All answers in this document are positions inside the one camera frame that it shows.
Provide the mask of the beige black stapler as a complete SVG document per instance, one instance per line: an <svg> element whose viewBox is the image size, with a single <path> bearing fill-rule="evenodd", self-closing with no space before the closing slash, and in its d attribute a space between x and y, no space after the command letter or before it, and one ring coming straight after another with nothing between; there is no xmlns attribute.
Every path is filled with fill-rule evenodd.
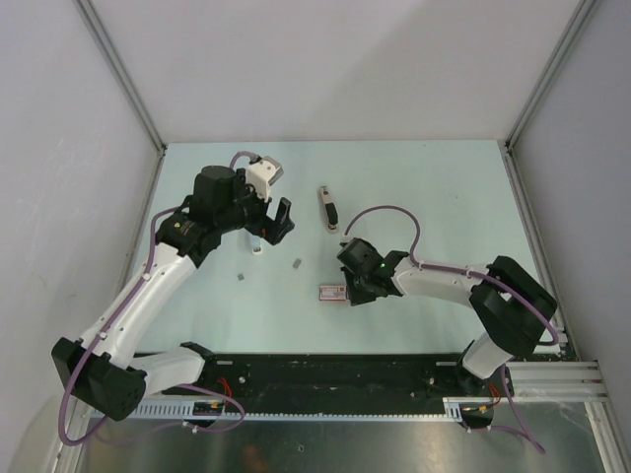
<svg viewBox="0 0 631 473"><path fill-rule="evenodd" d="M339 230L339 215L329 188L325 185L318 188L318 198L326 230L336 234Z"/></svg>

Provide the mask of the red staple box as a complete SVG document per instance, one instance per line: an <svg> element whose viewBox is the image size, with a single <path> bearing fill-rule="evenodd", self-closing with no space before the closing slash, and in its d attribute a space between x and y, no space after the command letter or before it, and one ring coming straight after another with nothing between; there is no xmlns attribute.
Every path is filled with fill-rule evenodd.
<svg viewBox="0 0 631 473"><path fill-rule="evenodd" d="M320 285L318 299L321 302L347 302L349 300L346 285Z"/></svg>

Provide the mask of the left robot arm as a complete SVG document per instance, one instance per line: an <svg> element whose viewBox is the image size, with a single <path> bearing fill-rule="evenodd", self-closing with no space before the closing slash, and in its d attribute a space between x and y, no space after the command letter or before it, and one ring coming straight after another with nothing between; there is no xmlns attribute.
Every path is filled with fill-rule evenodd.
<svg viewBox="0 0 631 473"><path fill-rule="evenodd" d="M60 338L52 349L65 399L76 397L121 421L147 395L180 385L204 394L216 386L212 353L193 342L148 357L135 353L162 307L223 235L246 230L275 245L294 228L287 198L274 217L267 214L271 187L282 174L268 157L244 169L205 167L179 206L153 218L146 263L77 340Z"/></svg>

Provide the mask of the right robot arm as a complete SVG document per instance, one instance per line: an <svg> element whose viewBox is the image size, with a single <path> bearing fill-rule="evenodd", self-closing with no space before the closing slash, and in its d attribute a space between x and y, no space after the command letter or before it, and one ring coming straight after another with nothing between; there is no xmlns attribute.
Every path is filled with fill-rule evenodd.
<svg viewBox="0 0 631 473"><path fill-rule="evenodd" d="M456 387L466 395L479 394L506 362L532 355L545 332L550 345L558 343L551 324L558 302L511 257L478 266L415 262L405 251L382 256L369 242L352 238L337 260L352 305L428 297L474 311L484 333L465 348L455 370Z"/></svg>

